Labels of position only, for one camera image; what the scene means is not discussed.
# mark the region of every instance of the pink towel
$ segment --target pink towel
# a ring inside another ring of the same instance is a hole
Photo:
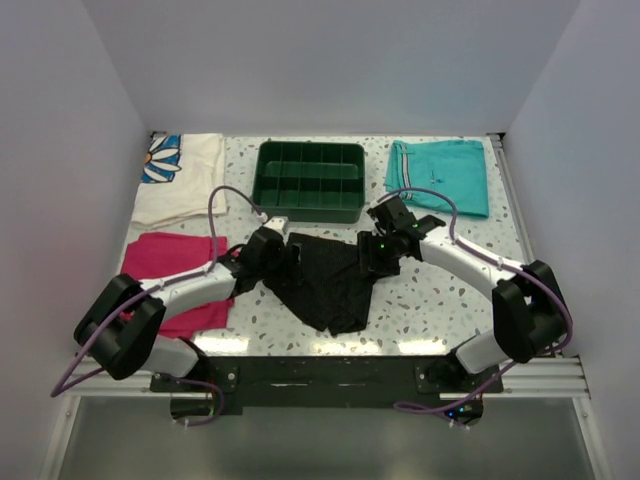
[[[174,233],[143,233],[127,246],[122,273],[137,280],[159,278],[204,265],[213,256],[210,237],[194,237]],[[218,254],[227,251],[226,237],[218,237]],[[160,335],[169,338],[191,338],[194,332],[225,328],[233,299],[196,307],[167,320]]]

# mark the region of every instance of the green tray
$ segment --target green tray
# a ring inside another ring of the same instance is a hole
[[[292,222],[355,223],[364,206],[364,149],[355,143],[265,142],[253,201]]]

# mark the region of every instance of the folded white cloth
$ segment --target folded white cloth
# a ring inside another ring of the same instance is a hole
[[[163,226],[206,215],[209,194],[224,183],[224,139],[220,134],[156,136],[149,145],[131,221]],[[224,191],[213,213],[227,212]]]

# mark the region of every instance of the folded teal shirt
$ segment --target folded teal shirt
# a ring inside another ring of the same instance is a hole
[[[430,143],[393,142],[387,165],[388,192],[420,187],[446,195],[462,215],[487,218],[489,195],[484,147],[477,140]],[[442,199],[420,192],[401,194],[407,205],[451,213]]]

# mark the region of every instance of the speckled white surface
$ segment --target speckled white surface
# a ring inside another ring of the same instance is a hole
[[[273,140],[312,140],[359,143],[366,151],[367,202],[384,193],[384,175],[390,145],[395,139],[430,142],[461,137],[348,136],[272,137]],[[509,258],[523,258],[509,203],[491,142],[485,146],[489,183],[490,217],[461,217],[458,231],[469,240]],[[225,183],[250,193],[259,145],[267,137],[226,138]],[[245,241],[258,227],[249,206],[227,193],[229,213],[216,217],[216,231],[230,245]],[[415,209],[418,214],[428,210]],[[436,213],[448,221],[449,215]],[[355,243],[358,230],[371,230],[364,213],[353,225],[293,224],[290,231]],[[163,227],[162,231],[208,235],[205,217]],[[127,243],[149,229],[131,226]],[[258,284],[252,292],[236,298],[226,329],[199,333],[196,343],[211,355],[418,355],[442,354],[462,341],[491,327],[491,306],[478,292],[448,272],[413,259],[401,261],[402,273],[379,281],[373,290],[366,330],[332,338],[304,325],[280,301]]]

